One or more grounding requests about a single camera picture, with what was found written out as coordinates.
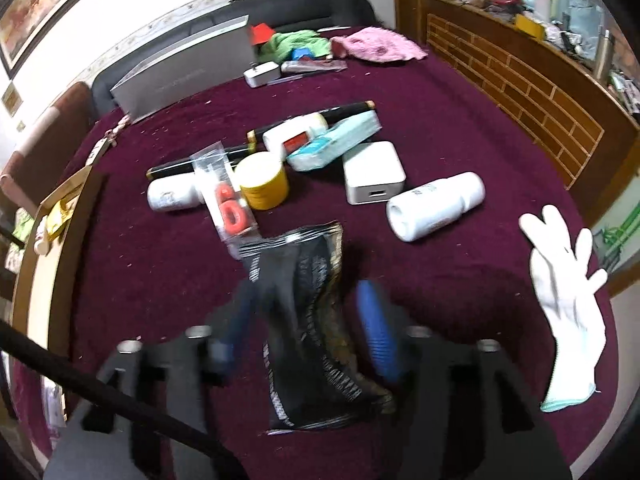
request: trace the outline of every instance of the maroon tablecloth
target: maroon tablecloth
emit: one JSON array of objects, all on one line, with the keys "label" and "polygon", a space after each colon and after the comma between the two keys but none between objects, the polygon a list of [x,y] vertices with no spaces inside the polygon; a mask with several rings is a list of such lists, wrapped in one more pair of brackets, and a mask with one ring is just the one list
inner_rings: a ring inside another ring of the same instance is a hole
[{"label": "maroon tablecloth", "polygon": [[[108,175],[84,240],[74,293],[72,360],[94,373],[123,339],[174,338],[228,300],[244,270],[220,243],[206,207],[156,213],[146,203],[145,171],[222,140],[240,144],[257,126],[291,114],[374,100],[383,129],[404,165],[407,187],[475,171],[486,199],[458,222],[415,244],[388,227],[385,205],[347,204],[340,162],[321,171],[287,171],[290,196],[256,213],[263,236],[339,220],[344,227],[344,313],[358,341],[354,284],[382,282],[392,299],[447,338],[495,338],[542,400],[554,360],[554,340],[532,290],[530,244],[518,228],[526,212],[558,206],[572,233],[582,220],[546,155],[455,70],[433,54],[404,66],[354,60],[349,69],[273,87],[243,80],[202,92],[125,130],[97,168]],[[66,174],[122,113],[101,120]],[[580,406],[545,415],[571,463],[596,436],[618,384],[614,320],[604,291],[597,295],[607,345],[596,368],[597,394]],[[229,387],[212,401],[223,443],[251,478],[365,480],[379,467],[376,422],[339,431],[267,436],[268,384],[262,362],[264,327],[252,328]],[[359,347],[360,355],[366,350]]]}]

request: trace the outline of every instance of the white bottle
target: white bottle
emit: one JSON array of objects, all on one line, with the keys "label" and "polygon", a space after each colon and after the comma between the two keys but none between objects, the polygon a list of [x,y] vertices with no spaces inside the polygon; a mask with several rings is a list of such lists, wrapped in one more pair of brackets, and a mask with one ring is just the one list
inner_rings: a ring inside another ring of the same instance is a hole
[{"label": "white bottle", "polygon": [[151,181],[146,201],[154,211],[177,211],[204,204],[194,173],[166,176]]},{"label": "white bottle", "polygon": [[457,220],[482,200],[480,177],[461,173],[392,197],[386,203],[386,217],[398,238],[413,242]]}]

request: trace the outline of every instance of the brown chair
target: brown chair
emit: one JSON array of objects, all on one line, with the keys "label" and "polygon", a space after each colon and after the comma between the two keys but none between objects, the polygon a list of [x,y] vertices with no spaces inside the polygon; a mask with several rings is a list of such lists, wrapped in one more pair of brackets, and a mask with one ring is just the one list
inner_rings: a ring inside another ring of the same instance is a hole
[{"label": "brown chair", "polygon": [[31,216],[59,183],[66,165],[95,123],[91,90],[70,86],[26,133],[0,174],[0,189]]}]

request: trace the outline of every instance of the black leather sofa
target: black leather sofa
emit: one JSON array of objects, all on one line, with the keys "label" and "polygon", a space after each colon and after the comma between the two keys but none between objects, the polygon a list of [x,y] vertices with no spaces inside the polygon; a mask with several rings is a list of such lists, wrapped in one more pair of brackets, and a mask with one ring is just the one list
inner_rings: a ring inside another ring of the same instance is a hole
[{"label": "black leather sofa", "polygon": [[176,41],[246,14],[252,25],[266,23],[277,32],[378,24],[368,0],[232,0],[145,43],[100,72],[92,85],[98,117],[117,107],[111,88],[139,62]]}]

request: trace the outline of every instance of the gray box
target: gray box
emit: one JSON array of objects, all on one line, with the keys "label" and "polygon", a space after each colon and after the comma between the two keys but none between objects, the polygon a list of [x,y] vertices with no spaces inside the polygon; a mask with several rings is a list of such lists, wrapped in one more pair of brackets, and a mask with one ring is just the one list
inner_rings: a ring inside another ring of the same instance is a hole
[{"label": "gray box", "polygon": [[242,77],[256,62],[249,16],[220,23],[138,63],[111,94],[136,122],[179,100]]}]

